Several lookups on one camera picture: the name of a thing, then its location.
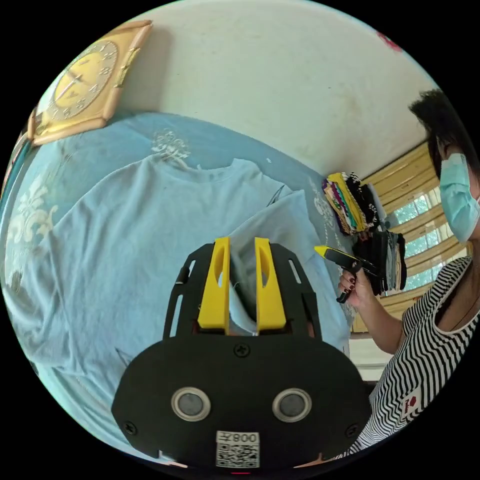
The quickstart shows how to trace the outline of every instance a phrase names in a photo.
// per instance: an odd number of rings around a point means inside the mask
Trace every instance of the blue bedspread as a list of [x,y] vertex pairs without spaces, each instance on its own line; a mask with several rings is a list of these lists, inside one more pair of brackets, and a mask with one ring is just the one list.
[[[72,206],[111,172],[158,153],[199,170],[227,167],[234,159],[250,160],[267,176],[293,191],[304,190],[308,216],[321,244],[351,251],[350,239],[338,228],[321,189],[323,176],[291,157],[231,130],[170,114],[117,115],[102,130],[49,143],[25,158],[26,173],[14,199],[5,251],[5,279],[16,278],[33,247]],[[325,263],[336,288],[339,269]],[[349,325],[354,312],[342,306]],[[40,378],[55,400],[91,434],[134,455],[113,423],[109,399],[87,379],[38,366]]]

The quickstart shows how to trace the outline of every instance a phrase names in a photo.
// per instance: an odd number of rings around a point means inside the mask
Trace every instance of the white wall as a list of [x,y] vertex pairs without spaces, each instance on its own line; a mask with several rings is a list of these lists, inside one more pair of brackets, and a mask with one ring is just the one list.
[[364,380],[378,381],[392,355],[381,351],[371,338],[352,338],[349,342],[350,360]]
[[433,81],[337,10],[306,0],[184,0],[138,19],[154,29],[123,107],[213,122],[324,174],[367,176],[424,139],[407,107]]

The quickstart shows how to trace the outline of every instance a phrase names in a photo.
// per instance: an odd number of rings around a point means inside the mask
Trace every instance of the label sticker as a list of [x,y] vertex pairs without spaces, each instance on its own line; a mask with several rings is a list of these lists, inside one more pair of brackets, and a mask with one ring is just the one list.
[[255,432],[217,431],[216,466],[229,469],[260,467],[260,435]]
[[419,408],[422,404],[422,390],[418,386],[410,395],[407,395],[401,402],[401,416],[403,420],[407,415]]

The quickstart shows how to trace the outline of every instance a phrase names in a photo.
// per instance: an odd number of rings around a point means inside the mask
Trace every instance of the striped shirt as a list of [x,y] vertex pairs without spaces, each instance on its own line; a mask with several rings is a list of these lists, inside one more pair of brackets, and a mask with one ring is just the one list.
[[337,458],[366,449],[415,419],[439,393],[464,354],[480,311],[462,328],[441,331],[437,311],[450,301],[472,261],[462,257],[444,266],[431,289],[402,317],[405,340],[370,394],[372,414],[355,443]]

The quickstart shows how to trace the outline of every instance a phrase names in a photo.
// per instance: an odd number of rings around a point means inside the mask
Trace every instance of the woman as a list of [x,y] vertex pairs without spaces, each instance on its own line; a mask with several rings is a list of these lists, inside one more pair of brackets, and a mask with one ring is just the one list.
[[448,224],[459,242],[470,240],[472,257],[444,266],[431,289],[402,317],[394,318],[372,292],[363,270],[344,272],[338,287],[350,291],[376,345],[393,357],[370,394],[372,415],[345,457],[386,439],[416,418],[459,363],[480,319],[480,162],[465,129],[439,90],[422,94],[410,110],[424,125],[440,180]]

